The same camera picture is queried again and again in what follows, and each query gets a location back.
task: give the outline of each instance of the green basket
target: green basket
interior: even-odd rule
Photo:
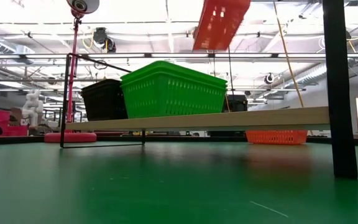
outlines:
[[[122,78],[128,118],[220,113],[226,82],[168,62],[154,62]]]

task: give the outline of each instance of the red base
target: red base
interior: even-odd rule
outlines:
[[[48,133],[45,142],[60,142],[61,133]],[[95,133],[65,133],[65,142],[96,142]]]

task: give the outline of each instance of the black metal frame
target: black metal frame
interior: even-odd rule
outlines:
[[[100,64],[100,65],[103,65],[103,66],[106,66],[106,67],[110,67],[110,68],[115,68],[117,70],[120,70],[120,71],[124,71],[124,72],[131,72],[129,70],[126,70],[126,69],[123,69],[123,68],[119,68],[119,67],[116,67],[114,65],[109,65],[103,61],[97,61],[97,60],[93,60],[93,59],[90,59],[88,57],[84,57],[82,55],[76,55],[76,54],[73,54],[73,53],[69,53],[67,54],[66,56],[66,71],[65,71],[65,90],[63,92],[63,111],[62,111],[62,115],[60,117],[63,117],[62,119],[62,127],[60,129],[60,147],[62,149],[74,149],[74,148],[84,148],[84,147],[113,147],[113,146],[141,146],[141,145],[144,145],[146,143],[146,133],[145,133],[145,130],[142,130],[142,138],[141,138],[141,141],[142,143],[141,144],[120,144],[120,145],[106,145],[106,146],[65,146],[65,131],[66,131],[66,114],[67,114],[67,88],[68,88],[68,77],[70,76],[69,74],[69,70],[70,70],[70,62],[71,62],[71,58],[72,57],[75,57],[77,60],[80,58],[82,60],[87,60],[87,61],[90,61],[90,62],[93,62],[93,63],[97,63],[97,64]]]
[[[343,0],[323,0],[329,122],[335,177],[357,179]]]

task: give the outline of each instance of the orange basket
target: orange basket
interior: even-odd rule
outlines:
[[[306,142],[307,130],[246,131],[248,142],[254,144],[297,145]]]

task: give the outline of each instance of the ceiling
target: ceiling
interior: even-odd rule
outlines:
[[[323,11],[320,4],[313,5],[312,11],[299,15],[308,1],[280,1],[277,3],[278,17],[285,30],[285,41],[290,53],[324,53]],[[93,31],[97,27],[107,28],[114,39],[117,53],[127,52],[166,52],[191,53],[193,47],[192,30],[198,25],[203,0],[101,0],[99,9],[85,16],[80,25],[77,51],[79,53],[100,53],[95,46],[88,49]],[[358,6],[346,6],[346,29],[352,38],[358,38]],[[232,53],[282,53],[283,45],[278,34],[278,24],[272,1],[252,1],[244,17],[244,22],[230,44]],[[36,54],[66,54],[72,51],[73,17],[64,0],[0,0],[0,39],[3,42],[25,45]],[[130,58],[114,59],[108,63],[136,70],[156,59]],[[38,65],[27,66],[32,78],[60,78],[64,65],[40,66],[50,60],[38,60]],[[263,77],[268,73],[282,75],[282,82],[289,79],[286,62],[233,62],[211,60],[192,62],[172,60],[184,67],[209,74],[218,74],[228,79],[231,71],[234,87],[264,84]],[[24,73],[24,64],[13,61],[0,61],[0,65],[16,73]],[[295,73],[300,73],[315,63],[292,63]],[[78,68],[78,78],[98,77],[117,78],[124,75],[113,69],[97,70],[92,65]],[[92,82],[79,83],[83,87]],[[61,88],[61,83],[52,88]]]

